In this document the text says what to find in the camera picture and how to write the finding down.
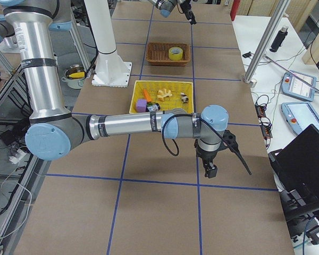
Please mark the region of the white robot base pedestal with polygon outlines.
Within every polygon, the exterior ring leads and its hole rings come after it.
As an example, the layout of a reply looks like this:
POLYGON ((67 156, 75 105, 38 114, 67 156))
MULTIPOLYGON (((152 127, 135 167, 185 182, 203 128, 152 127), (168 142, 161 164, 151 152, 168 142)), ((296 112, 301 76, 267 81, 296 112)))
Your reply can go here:
POLYGON ((126 88, 132 63, 123 61, 117 52, 108 2, 87 0, 85 6, 98 50, 92 84, 126 88))

